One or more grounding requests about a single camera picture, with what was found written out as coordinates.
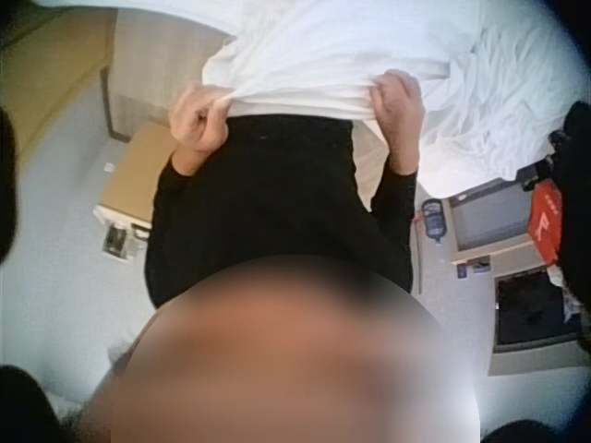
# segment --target person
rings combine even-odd
[[[352,122],[298,115],[226,120],[226,90],[194,85],[170,112],[178,147],[154,199],[146,258],[152,302],[255,258],[333,257],[410,292],[418,81],[390,70],[370,88],[390,155],[371,211],[357,193]]]
[[[145,263],[157,310],[75,420],[81,441],[437,437],[419,405],[454,359],[408,294],[421,91],[392,70],[369,93],[390,151],[371,211],[352,122],[228,119],[226,90],[181,95]]]

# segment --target red box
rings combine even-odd
[[[550,179],[534,189],[527,232],[546,264],[556,264],[561,247],[562,195]]]

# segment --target bed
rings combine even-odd
[[[533,0],[36,3],[144,9],[223,32],[230,39],[202,75],[235,89],[233,114],[351,118],[380,137],[367,85],[384,67],[408,70],[428,111],[419,182],[436,198],[513,180],[551,153],[547,134],[573,102],[589,100],[583,58]]]

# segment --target hand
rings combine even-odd
[[[416,78],[391,69],[374,80],[370,88],[376,120],[390,149],[390,166],[399,175],[418,169],[418,142],[425,108]]]
[[[192,175],[228,139],[226,119],[229,90],[193,85],[186,89],[169,113],[170,131],[178,142],[173,167]]]

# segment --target black sleeve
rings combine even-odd
[[[415,192],[416,174],[397,175],[386,162],[380,185],[371,200],[372,214],[402,267],[398,272],[401,287],[409,293],[413,284],[410,228],[415,218]]]
[[[154,207],[151,216],[150,238],[146,251],[145,277],[150,298],[157,305],[169,284],[165,281],[168,272],[164,254],[164,241],[170,226],[173,209],[191,177],[179,174],[170,161],[166,163],[158,179],[158,187],[154,197]]]

